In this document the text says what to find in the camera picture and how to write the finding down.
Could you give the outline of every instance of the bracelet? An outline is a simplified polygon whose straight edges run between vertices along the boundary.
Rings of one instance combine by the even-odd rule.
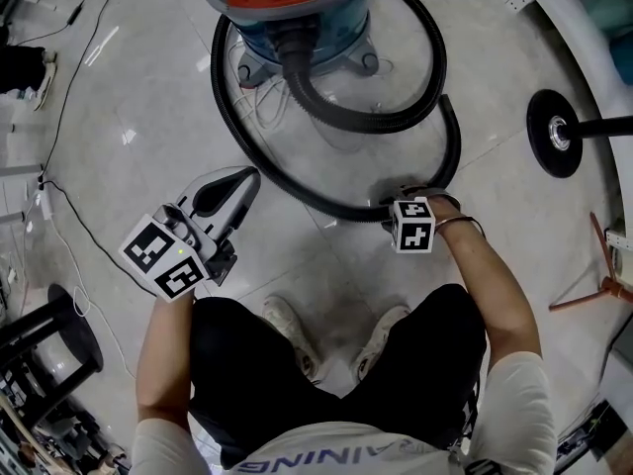
[[[442,220],[441,222],[439,222],[438,224],[435,225],[435,232],[437,233],[437,231],[442,226],[445,226],[445,225],[450,224],[452,222],[472,222],[473,224],[475,224],[477,226],[477,228],[479,229],[480,233],[482,233],[482,236],[484,237],[484,239],[486,239],[486,233],[484,232],[484,228],[482,227],[482,224],[480,224],[473,217],[468,217],[466,215],[461,216],[461,217],[453,217],[453,218],[447,218],[446,220]]]

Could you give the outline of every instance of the metal pole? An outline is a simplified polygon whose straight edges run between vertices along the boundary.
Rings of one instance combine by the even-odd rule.
[[[589,120],[561,127],[565,139],[613,138],[615,136],[633,136],[633,116]]]

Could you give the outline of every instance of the hand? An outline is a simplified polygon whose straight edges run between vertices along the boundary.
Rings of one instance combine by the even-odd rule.
[[[441,195],[429,197],[427,200],[436,222],[462,216],[462,213],[453,206],[453,203]]]

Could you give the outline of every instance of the white cable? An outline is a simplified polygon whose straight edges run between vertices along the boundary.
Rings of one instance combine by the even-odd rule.
[[[587,420],[587,418],[593,411],[593,408],[595,407],[596,402],[599,398],[600,398],[599,393],[595,393],[593,395],[593,398],[591,398],[591,401],[589,401],[589,404],[583,409],[583,411],[580,412],[576,416],[576,418],[573,421],[571,421],[570,424],[559,433],[558,435],[559,443],[565,441],[565,439],[573,433],[572,429],[577,428],[581,423]]]
[[[237,69],[235,67],[235,65],[233,65],[233,62],[231,61],[231,53],[236,49],[236,48],[244,48],[244,42],[243,41],[237,41],[236,43],[234,43],[233,45],[231,45],[228,48],[228,51],[226,52],[226,57],[228,59],[228,65],[230,67],[230,71],[232,72],[235,81],[237,82],[237,85],[239,86],[239,76],[237,75]],[[275,116],[269,120],[269,121],[263,121],[259,115],[259,111],[258,108],[261,105],[261,103],[264,101],[264,99],[270,94],[270,92],[273,90],[273,88],[275,88],[278,84],[281,83],[285,83],[286,80],[282,77],[279,78],[277,80],[273,80],[274,78],[270,79],[270,86],[268,86],[266,88],[266,91],[264,92],[264,94],[261,96],[261,99],[259,99],[259,90],[263,89],[264,84],[261,84],[259,86],[257,86],[254,90],[254,92],[244,92],[244,90],[241,88],[241,86],[239,86],[239,90],[241,91],[241,95],[239,97],[237,97],[235,100],[233,100],[232,104],[233,107],[235,107],[237,104],[241,103],[242,101],[245,102],[248,105],[248,110],[246,111],[245,114],[243,114],[242,116],[240,116],[239,118],[241,120],[244,120],[245,118],[248,118],[250,115],[252,115],[254,113],[254,123],[255,126],[258,128],[258,130],[260,131],[274,131],[275,129],[277,129],[277,127],[279,127],[279,125],[281,124],[281,121],[284,118],[284,115],[286,114],[286,109],[288,107],[288,102],[290,99],[290,92],[287,90],[286,84],[284,84],[284,86],[282,87],[281,90],[281,95],[279,97],[279,105],[277,106],[277,110],[275,111]],[[250,100],[248,100],[248,96],[252,95],[254,93],[254,100],[251,103]]]
[[[385,61],[386,63],[388,63],[390,65],[390,69],[387,72],[380,72],[380,62],[381,61]],[[394,69],[396,68],[396,66],[394,65],[394,63],[388,59],[385,58],[384,56],[379,56],[378,57],[378,70],[376,70],[376,73],[374,75],[372,75],[372,77],[385,77],[386,75],[391,74]]]
[[[90,300],[90,297],[88,296],[88,292],[86,291],[86,286],[83,283],[83,277],[81,276],[81,272],[79,271],[79,265],[77,265],[77,260],[75,259],[75,256],[74,256],[74,254],[72,252],[72,249],[70,248],[70,245],[68,244],[66,239],[64,239],[61,236],[61,234],[59,233],[59,231],[57,230],[57,226],[55,225],[55,222],[54,222],[53,218],[50,219],[50,224],[52,225],[52,229],[55,232],[55,235],[59,238],[59,240],[61,242],[63,242],[64,246],[68,250],[68,254],[70,255],[70,259],[72,260],[72,264],[74,265],[75,271],[77,272],[77,276],[79,277],[79,283],[81,284],[80,287],[75,286],[73,291],[72,291],[72,306],[73,306],[73,308],[75,310],[75,313],[79,317],[85,318],[88,315],[88,313],[90,312],[91,308],[94,308],[97,311],[97,313],[101,317],[101,320],[103,320],[103,323],[108,328],[108,331],[110,332],[110,336],[114,340],[115,345],[117,346],[117,350],[119,351],[119,355],[121,356],[121,360],[123,361],[123,366],[124,366],[124,368],[126,370],[126,373],[128,373],[134,380],[136,380],[136,377],[132,374],[132,372],[128,368],[128,363],[126,362],[126,357],[123,354],[123,350],[121,349],[121,343],[117,339],[117,336],[115,335],[115,332],[112,330],[112,327],[110,326],[110,323],[106,320],[106,316],[103,314],[103,311],[101,310],[101,308],[99,308],[99,306],[97,304],[93,303]],[[77,291],[79,291],[83,295],[84,299],[88,303],[88,308],[86,308],[85,313],[82,312],[79,309],[79,306],[77,305],[77,301],[76,301]]]
[[[7,214],[8,214],[9,213],[9,203],[7,202],[7,189],[4,186],[4,181],[2,182],[2,194],[4,196],[4,207],[7,210]],[[22,264],[22,260],[21,260],[22,257],[20,256],[20,249],[18,247],[18,240],[16,239],[16,233],[13,230],[13,225],[10,225],[9,229],[11,230],[11,238],[13,239],[13,247],[16,250],[16,255],[18,255],[18,260],[20,260],[20,268],[16,267],[15,265],[13,265],[11,263],[11,257],[13,256],[13,251],[9,252],[9,267],[13,267],[16,270],[16,272],[21,272],[21,274],[22,274],[22,272],[23,272],[22,269],[24,269],[24,266]],[[20,285],[19,288],[22,291],[22,287],[23,287],[22,283],[20,283],[19,285]]]
[[[22,306],[20,307],[20,315],[18,319],[22,317],[24,313],[24,307],[27,304],[27,292],[29,292],[29,278],[27,276],[27,227],[29,226],[29,215],[31,214],[31,210],[36,204],[36,195],[33,195],[33,199],[31,200],[31,206],[27,210],[26,215],[24,216],[24,228],[22,229]]]

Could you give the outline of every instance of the white t-shirt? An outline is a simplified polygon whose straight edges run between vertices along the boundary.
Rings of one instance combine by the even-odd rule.
[[[488,375],[468,456],[371,426],[321,423],[285,432],[229,473],[462,475],[470,463],[489,459],[504,474],[551,475],[556,448],[543,361],[534,353],[518,352],[499,361]],[[149,419],[136,428],[132,473],[206,475],[209,467],[188,432]]]

